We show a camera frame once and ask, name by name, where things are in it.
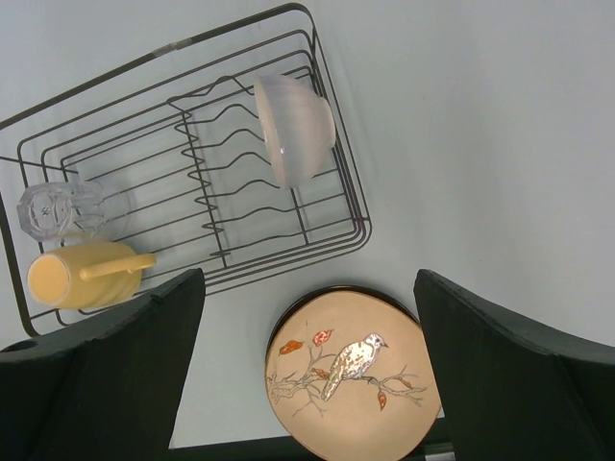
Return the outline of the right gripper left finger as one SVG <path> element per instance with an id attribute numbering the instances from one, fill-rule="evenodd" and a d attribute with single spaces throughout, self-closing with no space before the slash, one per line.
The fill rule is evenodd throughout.
<path id="1" fill-rule="evenodd" d="M 205 303 L 188 270 L 128 302 L 1 351 L 4 460 L 160 460 Z"/>

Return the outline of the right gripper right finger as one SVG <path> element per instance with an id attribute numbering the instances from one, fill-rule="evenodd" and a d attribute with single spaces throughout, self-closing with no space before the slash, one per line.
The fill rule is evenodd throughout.
<path id="1" fill-rule="evenodd" d="M 613 459 L 613 347 L 431 270 L 413 293 L 456 459 Z"/>

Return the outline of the yellow mug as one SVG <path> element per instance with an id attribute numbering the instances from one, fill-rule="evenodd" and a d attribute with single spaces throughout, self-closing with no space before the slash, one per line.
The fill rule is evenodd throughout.
<path id="1" fill-rule="evenodd" d="M 31 264 L 27 283 L 35 300 L 58 309 L 91 309 L 122 303 L 138 290 L 142 272 L 155 266 L 153 254 L 93 241 L 59 247 Z"/>

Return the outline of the bird pattern plate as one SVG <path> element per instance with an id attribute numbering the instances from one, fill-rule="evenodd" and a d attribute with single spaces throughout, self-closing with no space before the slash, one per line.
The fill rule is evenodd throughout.
<path id="1" fill-rule="evenodd" d="M 401 460 L 441 401 L 419 321 L 374 288 L 334 285 L 294 301 L 264 360 L 275 417 L 325 460 Z"/>

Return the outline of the clear plastic cup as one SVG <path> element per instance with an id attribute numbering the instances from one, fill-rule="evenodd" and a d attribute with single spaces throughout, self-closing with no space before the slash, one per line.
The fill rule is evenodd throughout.
<path id="1" fill-rule="evenodd" d="M 96 182 L 29 186 L 17 206 L 20 228 L 37 242 L 93 238 L 107 221 L 104 188 Z"/>

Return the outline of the black wire dish rack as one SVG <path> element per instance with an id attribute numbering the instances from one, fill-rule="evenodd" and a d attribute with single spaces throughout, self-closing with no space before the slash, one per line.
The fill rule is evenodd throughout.
<path id="1" fill-rule="evenodd" d="M 323 97 L 336 129 L 314 179 L 290 190 L 275 180 L 253 93 L 274 74 Z M 18 226 L 18 199 L 39 183 L 107 188 L 105 236 L 157 256 L 144 289 L 199 268 L 221 293 L 350 254 L 372 233 L 320 36 L 299 3 L 170 43 L 3 120 L 1 173 L 1 235 L 30 336 L 86 318 L 27 290 L 30 263 L 52 249 Z"/>

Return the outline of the white bowl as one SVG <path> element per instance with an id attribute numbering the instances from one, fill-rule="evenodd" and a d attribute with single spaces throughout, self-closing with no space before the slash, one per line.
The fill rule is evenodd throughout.
<path id="1" fill-rule="evenodd" d="M 336 141 L 329 102 L 297 79 L 257 78 L 258 121 L 280 187 L 295 188 L 321 172 Z"/>

